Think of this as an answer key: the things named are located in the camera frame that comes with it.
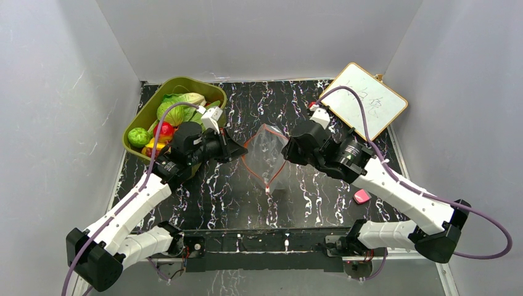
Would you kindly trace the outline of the clear zip top bag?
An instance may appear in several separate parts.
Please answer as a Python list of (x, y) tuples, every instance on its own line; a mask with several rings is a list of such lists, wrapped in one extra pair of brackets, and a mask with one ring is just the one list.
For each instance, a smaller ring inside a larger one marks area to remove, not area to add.
[(277, 126), (263, 124), (244, 144), (248, 153), (242, 156), (247, 171), (267, 194), (287, 186), (289, 163), (282, 150), (288, 138)]

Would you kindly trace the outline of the red apple toy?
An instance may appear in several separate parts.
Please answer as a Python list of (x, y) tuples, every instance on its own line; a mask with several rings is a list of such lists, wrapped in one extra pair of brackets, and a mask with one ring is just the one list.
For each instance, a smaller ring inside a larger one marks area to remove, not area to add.
[(152, 137), (154, 138), (156, 136), (157, 131), (160, 131), (158, 142), (167, 143), (173, 139), (176, 130), (177, 128), (173, 127), (168, 122), (163, 122), (162, 124), (157, 123), (153, 129)]

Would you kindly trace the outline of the small green cabbage toy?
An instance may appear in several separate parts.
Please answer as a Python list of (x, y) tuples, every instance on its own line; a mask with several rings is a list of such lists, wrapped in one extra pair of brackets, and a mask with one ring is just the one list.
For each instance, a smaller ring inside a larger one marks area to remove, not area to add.
[(145, 128), (133, 128), (127, 132), (129, 144), (136, 148), (142, 148), (150, 142), (151, 132)]

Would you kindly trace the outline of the green lettuce leaf toy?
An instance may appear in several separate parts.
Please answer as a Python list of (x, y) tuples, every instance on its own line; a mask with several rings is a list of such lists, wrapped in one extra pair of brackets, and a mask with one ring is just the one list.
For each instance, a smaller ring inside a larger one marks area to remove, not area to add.
[[(219, 101), (212, 102), (212, 103), (210, 103), (209, 105), (206, 105), (206, 106), (203, 106), (203, 107), (205, 107), (206, 109), (208, 109), (208, 108), (210, 108), (210, 107), (214, 107), (214, 106), (218, 106), (219, 108), (221, 108), (221, 107), (220, 107), (220, 102), (219, 102)], [(219, 127), (220, 127), (220, 128), (223, 126), (223, 119), (222, 119), (222, 117), (223, 117), (223, 114), (222, 114), (222, 116), (220, 117), (220, 119), (218, 120), (218, 124), (219, 124)], [(191, 122), (196, 122), (196, 123), (198, 123), (198, 124), (200, 125), (200, 127), (202, 128), (202, 131), (205, 132), (205, 131), (204, 131), (203, 124), (202, 124), (202, 121), (200, 120), (200, 118), (201, 118), (201, 115), (200, 115), (198, 112), (196, 112), (196, 113), (194, 114), (194, 116), (190, 119), (190, 121), (191, 121)]]

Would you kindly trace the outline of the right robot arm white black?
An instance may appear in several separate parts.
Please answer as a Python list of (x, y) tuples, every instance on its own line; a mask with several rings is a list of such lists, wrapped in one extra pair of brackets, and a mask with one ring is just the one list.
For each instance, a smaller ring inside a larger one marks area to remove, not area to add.
[(415, 250), (436, 263), (450, 261), (468, 212), (429, 199), (403, 176), (389, 174), (377, 155), (353, 136), (336, 142), (319, 123), (307, 120), (295, 127), (282, 155), (291, 163), (311, 165), (330, 178), (363, 189), (409, 218), (383, 223), (356, 220), (344, 238), (327, 243), (333, 256), (401, 248)]

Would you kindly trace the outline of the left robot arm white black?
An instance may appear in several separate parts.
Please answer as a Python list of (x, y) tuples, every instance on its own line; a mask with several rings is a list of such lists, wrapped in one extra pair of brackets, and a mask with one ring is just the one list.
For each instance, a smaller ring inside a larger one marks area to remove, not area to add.
[(146, 214), (192, 177), (195, 165), (208, 160), (228, 163), (247, 153), (224, 128), (202, 131), (195, 122), (182, 123), (171, 142), (160, 153), (152, 154), (148, 171), (135, 188), (85, 230), (74, 228), (67, 234), (69, 270), (63, 293), (73, 273), (103, 292), (125, 269), (147, 257), (158, 253), (180, 255), (185, 248), (184, 233), (167, 221), (136, 236), (130, 233)]

